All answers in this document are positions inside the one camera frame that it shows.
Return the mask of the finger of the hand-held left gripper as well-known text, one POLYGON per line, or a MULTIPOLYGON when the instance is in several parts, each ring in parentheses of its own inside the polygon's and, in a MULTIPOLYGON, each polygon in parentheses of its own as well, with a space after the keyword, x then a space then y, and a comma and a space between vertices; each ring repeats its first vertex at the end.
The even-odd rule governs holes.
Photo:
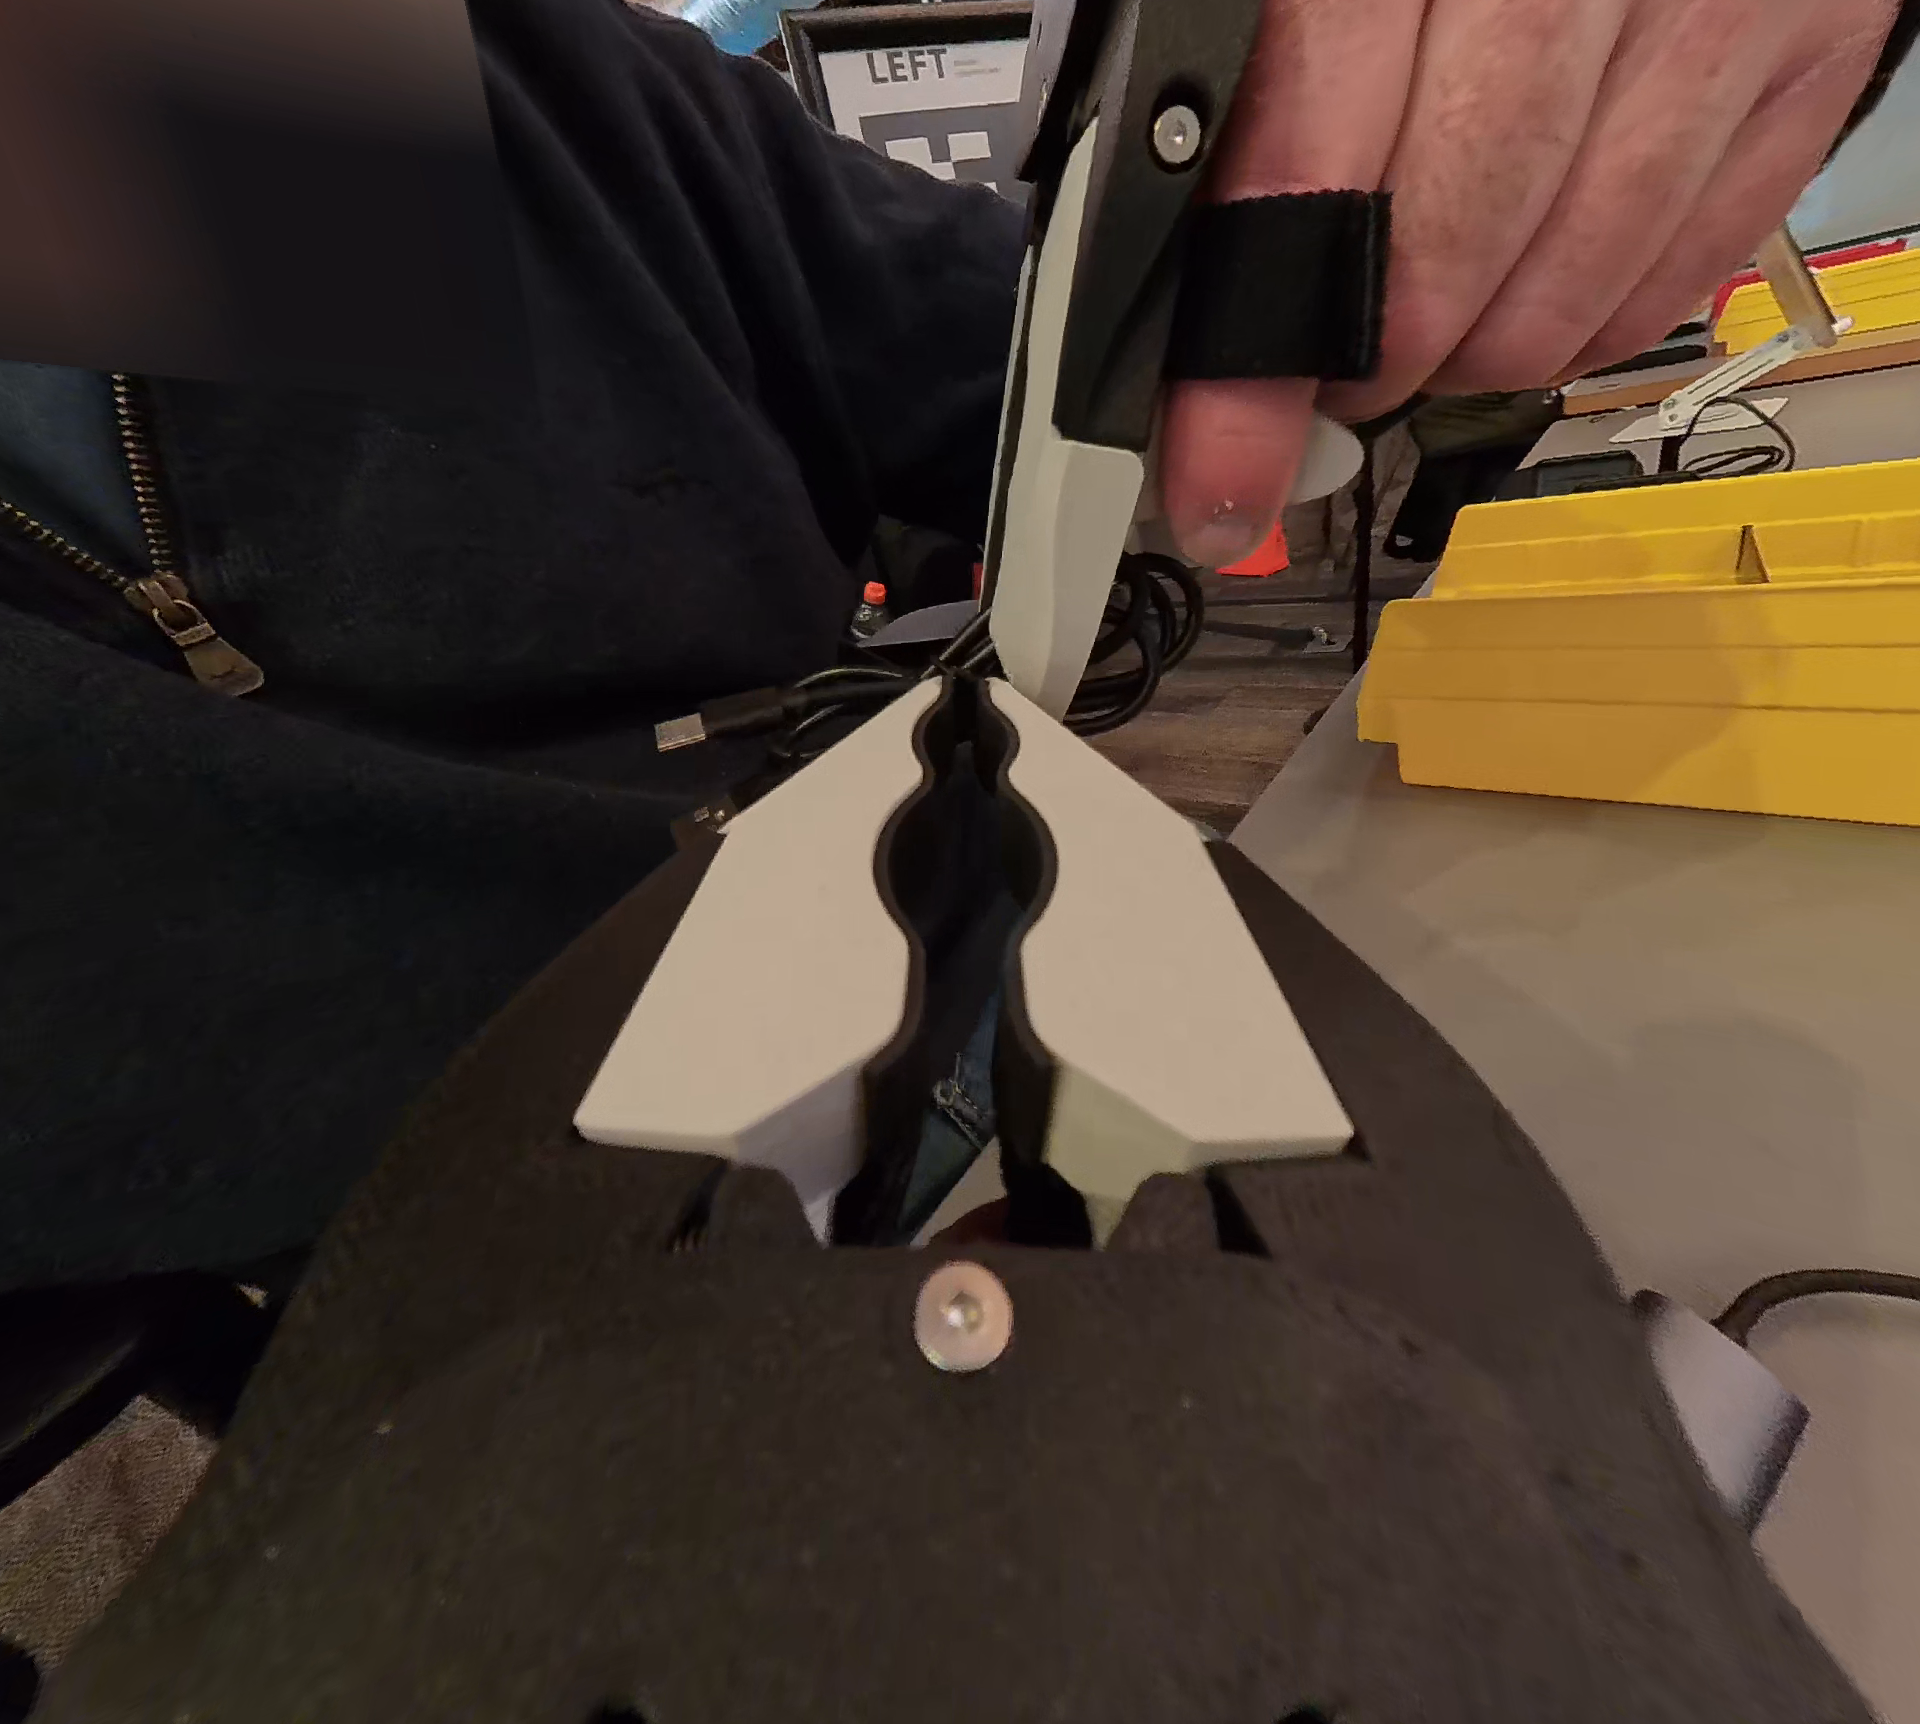
POLYGON ((1137 522, 1144 460, 1064 436, 1070 297, 1100 128, 1070 153, 1045 236, 1025 250, 1002 396, 981 601, 1011 686, 1066 721, 1137 522))

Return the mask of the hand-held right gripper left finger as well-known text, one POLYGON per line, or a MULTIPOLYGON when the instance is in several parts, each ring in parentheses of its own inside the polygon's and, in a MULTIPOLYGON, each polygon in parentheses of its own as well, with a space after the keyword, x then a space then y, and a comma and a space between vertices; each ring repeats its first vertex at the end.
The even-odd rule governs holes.
POLYGON ((867 1151, 862 1071, 907 1016, 910 937, 884 899, 884 829, 931 781, 920 682, 735 815, 643 980, 573 1130, 788 1179, 818 1239, 867 1151))

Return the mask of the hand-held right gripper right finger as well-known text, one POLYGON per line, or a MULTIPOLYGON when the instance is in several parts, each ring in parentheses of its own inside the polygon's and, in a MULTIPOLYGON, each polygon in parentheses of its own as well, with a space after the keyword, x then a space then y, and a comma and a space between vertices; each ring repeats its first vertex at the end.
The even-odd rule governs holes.
POLYGON ((1101 1247, 1151 1179, 1332 1159, 1355 1139, 1203 829, 1025 701, 983 694, 999 792, 1032 844, 1002 1159, 1066 1183, 1101 1247))

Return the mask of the large yellow plastic bin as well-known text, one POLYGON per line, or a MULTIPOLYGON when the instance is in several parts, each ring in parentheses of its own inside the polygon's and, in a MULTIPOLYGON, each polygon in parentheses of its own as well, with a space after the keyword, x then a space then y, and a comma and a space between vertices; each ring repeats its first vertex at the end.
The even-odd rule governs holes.
POLYGON ((1359 740, 1409 784, 1917 823, 1917 463, 1469 507, 1359 740))

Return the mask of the person's left hand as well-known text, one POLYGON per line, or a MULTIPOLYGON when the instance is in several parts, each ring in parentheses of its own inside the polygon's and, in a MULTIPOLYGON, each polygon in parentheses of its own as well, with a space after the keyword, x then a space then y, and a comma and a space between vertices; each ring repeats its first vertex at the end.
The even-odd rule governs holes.
POLYGON ((1388 191, 1380 367, 1175 385, 1182 553, 1264 539, 1319 413, 1545 387, 1686 322, 1789 220, 1900 3, 1264 0, 1209 199, 1388 191))

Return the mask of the person in dark jacket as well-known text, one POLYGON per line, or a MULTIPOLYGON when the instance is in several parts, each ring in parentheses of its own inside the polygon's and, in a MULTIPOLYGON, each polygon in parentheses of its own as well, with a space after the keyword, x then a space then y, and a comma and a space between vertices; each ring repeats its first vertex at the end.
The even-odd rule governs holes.
POLYGON ((981 542, 1020 210, 625 0, 468 0, 526 415, 2 367, 2 1295, 311 1245, 750 767, 884 518, 981 542))

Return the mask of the white stand with clear arms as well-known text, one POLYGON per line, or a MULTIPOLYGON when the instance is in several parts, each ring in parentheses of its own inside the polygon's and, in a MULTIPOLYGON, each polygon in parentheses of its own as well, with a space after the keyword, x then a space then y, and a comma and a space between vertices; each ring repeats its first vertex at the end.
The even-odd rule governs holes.
POLYGON ((1657 407, 1656 418, 1656 433, 1661 441, 1675 441, 1720 399, 1732 399, 1775 370, 1783 370, 1816 349, 1835 349, 1854 329, 1854 322, 1835 315, 1824 297, 1821 279, 1785 222, 1764 238, 1756 267, 1785 316, 1783 333, 1722 359, 1688 387, 1669 393, 1657 407))

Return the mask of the small yellow parts bin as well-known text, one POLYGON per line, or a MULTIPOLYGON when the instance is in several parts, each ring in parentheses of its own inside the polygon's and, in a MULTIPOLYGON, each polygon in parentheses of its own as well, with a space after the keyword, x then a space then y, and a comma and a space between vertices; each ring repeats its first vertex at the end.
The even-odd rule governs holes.
MULTIPOLYGON (((1876 349, 1917 336, 1917 238, 1839 246, 1812 256, 1821 293, 1839 322, 1842 349, 1876 349)), ((1743 354, 1785 329, 1785 315, 1758 270, 1734 274, 1712 302, 1717 354, 1743 354)))

